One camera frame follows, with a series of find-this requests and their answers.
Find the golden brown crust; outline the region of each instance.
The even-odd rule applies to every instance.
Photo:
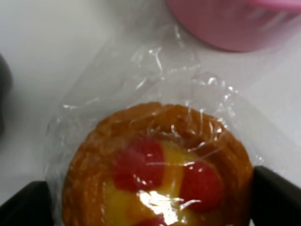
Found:
[[[180,105],[148,103],[101,121],[80,146],[63,189],[65,226],[105,226],[102,182],[110,176],[116,151],[140,136],[172,140],[216,167],[226,188],[225,204],[205,214],[204,225],[248,225],[253,168],[243,145],[212,116]]]

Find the pink container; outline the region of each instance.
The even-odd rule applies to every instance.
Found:
[[[251,51],[301,28],[301,0],[167,0],[178,21],[218,48]]]

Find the black object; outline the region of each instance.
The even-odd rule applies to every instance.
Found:
[[[4,132],[4,122],[2,116],[2,102],[4,96],[12,86],[12,76],[8,64],[0,54],[0,135]]]
[[[46,182],[32,182],[0,207],[0,226],[53,226]]]
[[[0,207],[0,226],[53,226],[46,182],[33,182]],[[301,226],[301,190],[256,167],[252,219],[256,226]]]
[[[269,169],[256,167],[252,219],[256,226],[301,226],[301,190]]]

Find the pink lid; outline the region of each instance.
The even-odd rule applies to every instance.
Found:
[[[277,11],[301,12],[301,0],[248,0],[254,6]]]

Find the plastic wrapper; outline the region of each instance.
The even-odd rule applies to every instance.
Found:
[[[95,57],[48,127],[56,225],[249,224],[236,91],[202,72],[193,50],[167,23],[125,32]]]

